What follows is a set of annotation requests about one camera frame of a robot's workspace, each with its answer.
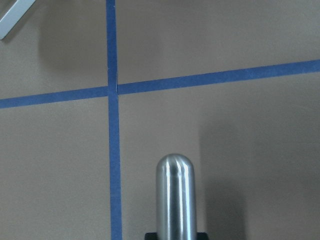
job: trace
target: black base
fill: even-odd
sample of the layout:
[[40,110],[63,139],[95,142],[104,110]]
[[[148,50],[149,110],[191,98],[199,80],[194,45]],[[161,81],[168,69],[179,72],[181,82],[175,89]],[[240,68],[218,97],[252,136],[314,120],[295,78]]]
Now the black base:
[[[147,232],[144,235],[144,240],[158,240],[156,232]],[[198,232],[196,234],[196,240],[209,240],[208,234],[205,232]]]

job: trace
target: shiny metal cylinder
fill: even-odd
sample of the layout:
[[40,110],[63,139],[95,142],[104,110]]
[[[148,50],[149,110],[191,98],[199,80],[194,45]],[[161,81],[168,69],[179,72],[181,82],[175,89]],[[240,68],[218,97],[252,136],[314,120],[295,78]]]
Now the shiny metal cylinder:
[[156,215],[159,240],[196,240],[194,167],[183,155],[167,155],[156,167]]

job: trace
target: blue line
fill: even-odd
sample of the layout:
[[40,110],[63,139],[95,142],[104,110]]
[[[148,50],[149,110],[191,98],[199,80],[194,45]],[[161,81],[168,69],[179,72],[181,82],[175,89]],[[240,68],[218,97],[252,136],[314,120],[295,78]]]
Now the blue line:
[[166,89],[177,89],[208,84],[220,84],[315,72],[320,72],[320,60],[260,66],[239,70],[120,84],[118,85],[118,94],[124,95],[143,93]]
[[106,0],[111,239],[122,240],[116,3]]
[[0,109],[72,101],[79,99],[92,99],[106,96],[108,96],[108,87],[99,86],[78,90],[60,91],[38,95],[0,99]]

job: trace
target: white object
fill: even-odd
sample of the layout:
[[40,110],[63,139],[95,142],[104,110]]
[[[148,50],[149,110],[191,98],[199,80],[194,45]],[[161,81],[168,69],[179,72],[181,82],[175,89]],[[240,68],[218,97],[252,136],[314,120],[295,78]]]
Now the white object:
[[3,39],[36,0],[16,0],[0,19],[0,39]]

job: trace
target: vertical blue line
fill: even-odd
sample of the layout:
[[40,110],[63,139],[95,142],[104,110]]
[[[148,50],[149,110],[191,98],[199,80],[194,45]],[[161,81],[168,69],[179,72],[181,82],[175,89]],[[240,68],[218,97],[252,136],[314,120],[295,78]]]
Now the vertical blue line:
[[116,3],[106,0],[111,239],[122,240]]

